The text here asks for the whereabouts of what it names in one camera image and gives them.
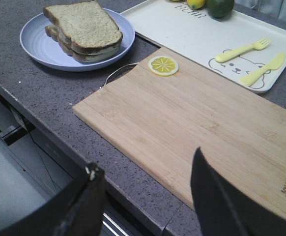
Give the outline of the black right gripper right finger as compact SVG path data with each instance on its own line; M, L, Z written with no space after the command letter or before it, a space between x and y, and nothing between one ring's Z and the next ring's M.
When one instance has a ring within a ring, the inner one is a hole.
M286 220L217 173L200 148L194 154L190 187L204 236L286 236Z

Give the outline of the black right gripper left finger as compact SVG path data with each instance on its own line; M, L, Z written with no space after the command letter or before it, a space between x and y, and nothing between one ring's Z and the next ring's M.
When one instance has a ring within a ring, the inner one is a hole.
M11 236L97 236L106 200L104 171L85 166L59 194L13 226Z

